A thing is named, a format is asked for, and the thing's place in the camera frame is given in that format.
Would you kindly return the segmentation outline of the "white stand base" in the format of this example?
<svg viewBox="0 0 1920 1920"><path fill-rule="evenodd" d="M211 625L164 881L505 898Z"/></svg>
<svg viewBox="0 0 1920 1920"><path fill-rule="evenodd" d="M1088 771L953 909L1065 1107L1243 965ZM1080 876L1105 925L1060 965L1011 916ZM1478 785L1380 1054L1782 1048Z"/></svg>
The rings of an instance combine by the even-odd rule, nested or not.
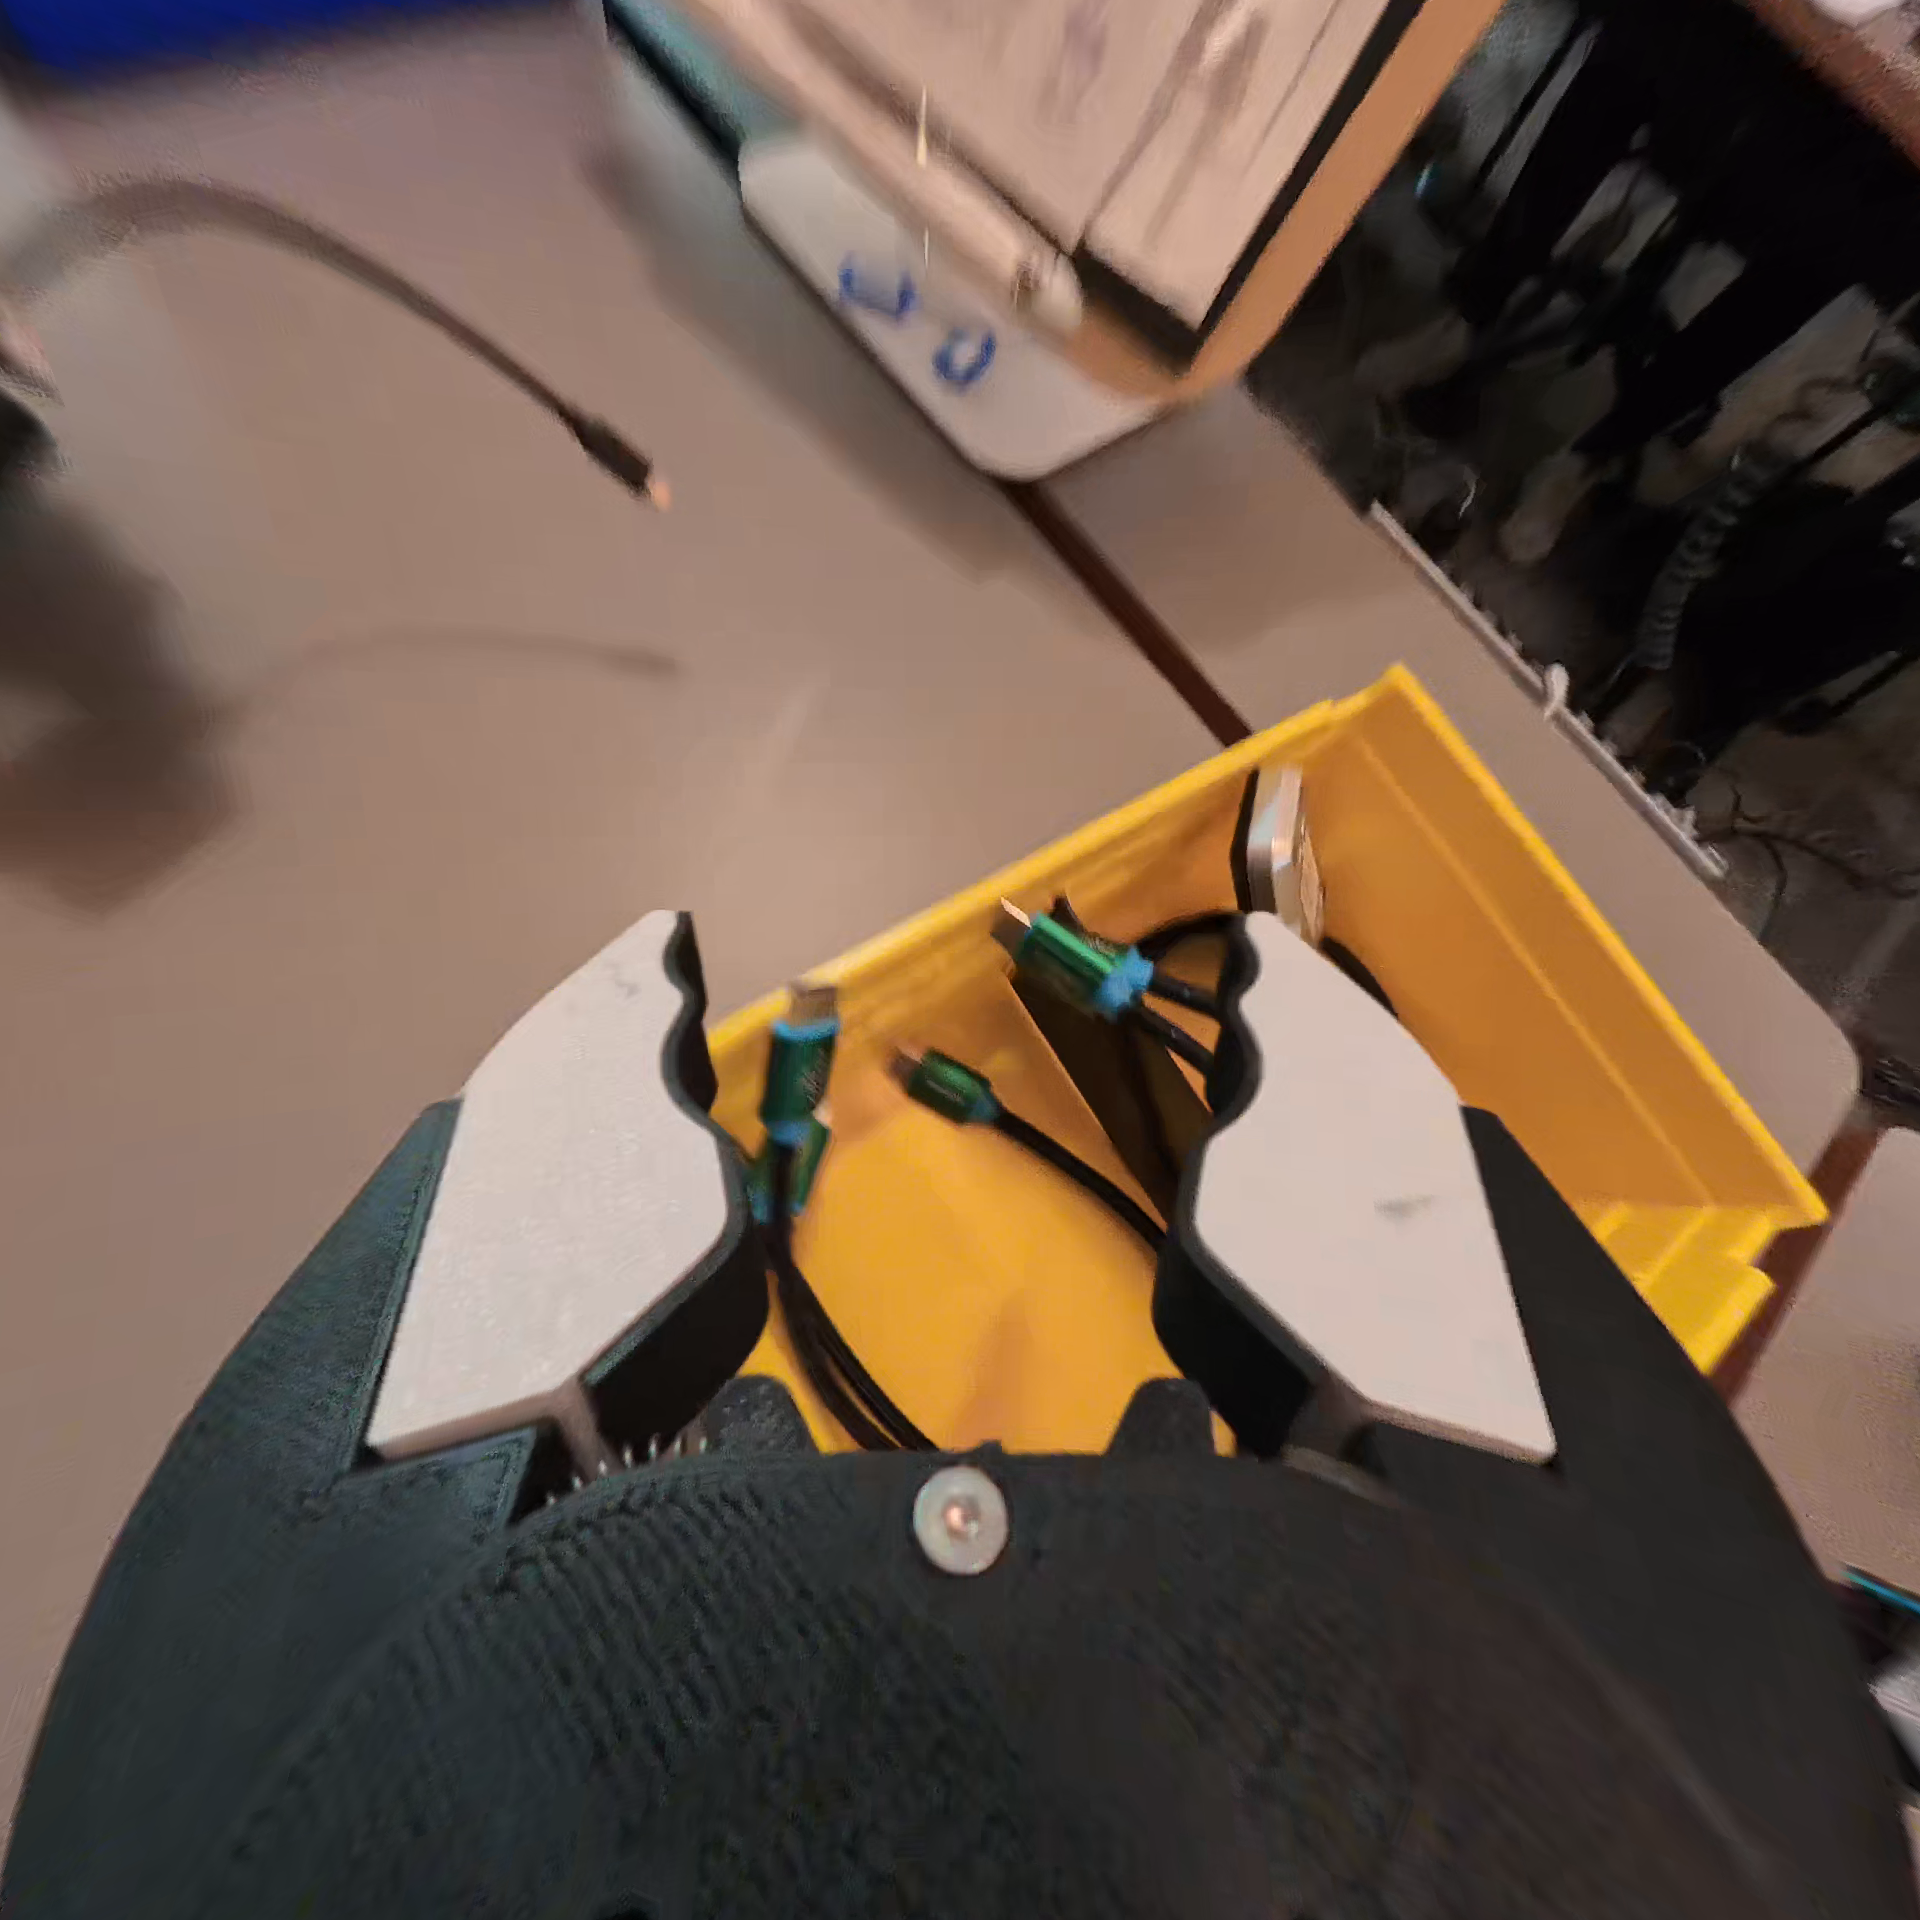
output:
<svg viewBox="0 0 1920 1920"><path fill-rule="evenodd" d="M971 469L1039 482L1164 414L979 294L811 137L750 140L736 178L753 226Z"/></svg>

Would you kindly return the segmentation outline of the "yellow plastic bin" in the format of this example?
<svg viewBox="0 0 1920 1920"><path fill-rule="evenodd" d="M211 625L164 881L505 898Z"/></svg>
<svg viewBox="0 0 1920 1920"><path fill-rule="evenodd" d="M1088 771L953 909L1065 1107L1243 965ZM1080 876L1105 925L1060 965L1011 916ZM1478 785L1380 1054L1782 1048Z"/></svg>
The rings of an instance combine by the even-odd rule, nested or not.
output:
<svg viewBox="0 0 1920 1920"><path fill-rule="evenodd" d="M1122 1161L1135 1077L1067 1065L1043 1018L1073 1008L1012 974L1002 906L1056 898L1140 942L1226 915L1175 965L1217 996L1236 908L1249 774L1304 765L1342 974L1404 1022L1470 1117L1556 1452L1572 1387L1550 1384L1545 1286L1583 1257L1705 1376L1769 1294L1761 1254L1824 1206L1428 692L1404 669L1206 762L828 965L843 1038L832 1146L798 1224L800 1274L932 1442L1088 1449L1107 1416L1179 1373L1152 1292L1190 1154L1209 1126L1219 1024L1174 1008L1206 1060L1145 1044L1168 1117Z"/></svg>

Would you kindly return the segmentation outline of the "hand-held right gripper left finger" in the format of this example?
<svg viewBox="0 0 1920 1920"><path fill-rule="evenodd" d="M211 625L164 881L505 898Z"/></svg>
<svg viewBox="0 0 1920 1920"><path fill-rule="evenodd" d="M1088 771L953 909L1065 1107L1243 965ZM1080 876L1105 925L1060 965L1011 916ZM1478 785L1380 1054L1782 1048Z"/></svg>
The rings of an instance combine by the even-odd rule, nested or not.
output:
<svg viewBox="0 0 1920 1920"><path fill-rule="evenodd" d="M768 1318L745 1160L714 1117L692 916L546 992L460 1092L370 1404L411 1460L518 1428L587 1478L674 1452Z"/></svg>

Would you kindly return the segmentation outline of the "blue bin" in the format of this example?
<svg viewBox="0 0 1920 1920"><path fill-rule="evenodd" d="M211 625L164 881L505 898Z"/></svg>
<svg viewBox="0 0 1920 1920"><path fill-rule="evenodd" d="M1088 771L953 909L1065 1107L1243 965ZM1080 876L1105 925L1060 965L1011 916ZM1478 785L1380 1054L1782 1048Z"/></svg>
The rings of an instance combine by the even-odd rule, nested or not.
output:
<svg viewBox="0 0 1920 1920"><path fill-rule="evenodd" d="M524 3L4 3L4 65L81 82L358 33L400 33Z"/></svg>

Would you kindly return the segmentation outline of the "printed paper sheets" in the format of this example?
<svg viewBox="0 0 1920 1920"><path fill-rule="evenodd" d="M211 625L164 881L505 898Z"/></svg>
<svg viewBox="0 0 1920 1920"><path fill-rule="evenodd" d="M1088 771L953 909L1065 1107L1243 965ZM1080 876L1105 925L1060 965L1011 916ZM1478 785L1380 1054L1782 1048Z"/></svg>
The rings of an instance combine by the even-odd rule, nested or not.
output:
<svg viewBox="0 0 1920 1920"><path fill-rule="evenodd" d="M800 3L860 77L926 105L950 153L1039 226L1201 329L1388 3Z"/></svg>

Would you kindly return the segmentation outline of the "silver usb hub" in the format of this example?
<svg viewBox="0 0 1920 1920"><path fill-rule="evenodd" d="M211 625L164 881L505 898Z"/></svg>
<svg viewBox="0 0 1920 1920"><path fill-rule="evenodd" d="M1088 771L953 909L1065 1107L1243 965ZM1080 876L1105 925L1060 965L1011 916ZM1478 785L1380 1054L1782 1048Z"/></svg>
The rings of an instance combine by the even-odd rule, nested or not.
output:
<svg viewBox="0 0 1920 1920"><path fill-rule="evenodd" d="M1308 947L1321 947L1327 885L1308 821L1300 764L1268 762L1249 774L1230 853L1240 913L1276 916Z"/></svg>

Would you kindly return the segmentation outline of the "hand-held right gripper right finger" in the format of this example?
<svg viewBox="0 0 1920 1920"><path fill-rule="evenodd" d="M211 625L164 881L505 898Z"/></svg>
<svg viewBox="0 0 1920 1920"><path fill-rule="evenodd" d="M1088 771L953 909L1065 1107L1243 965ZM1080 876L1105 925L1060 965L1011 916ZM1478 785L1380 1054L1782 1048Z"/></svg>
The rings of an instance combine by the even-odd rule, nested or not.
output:
<svg viewBox="0 0 1920 1920"><path fill-rule="evenodd" d="M1152 1292L1164 1354L1236 1452L1395 1426L1556 1452L1470 1117L1433 1057L1281 916L1227 940Z"/></svg>

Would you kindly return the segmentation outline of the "wooden document board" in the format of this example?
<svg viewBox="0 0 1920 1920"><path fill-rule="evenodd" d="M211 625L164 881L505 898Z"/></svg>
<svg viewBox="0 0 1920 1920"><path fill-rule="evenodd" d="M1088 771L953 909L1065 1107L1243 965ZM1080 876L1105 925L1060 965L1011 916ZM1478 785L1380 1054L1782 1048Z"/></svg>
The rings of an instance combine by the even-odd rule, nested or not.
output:
<svg viewBox="0 0 1920 1920"><path fill-rule="evenodd" d="M670 10L979 294L1034 325L1107 388L1175 404L1230 385L1274 339L1497 14L1484 3L1408 3L1419 11L1400 44L1363 59L1208 322L1190 328L1090 252L1039 226L947 152L923 102L908 107L860 77L851 57L823 48L787 5L800 3Z"/></svg>

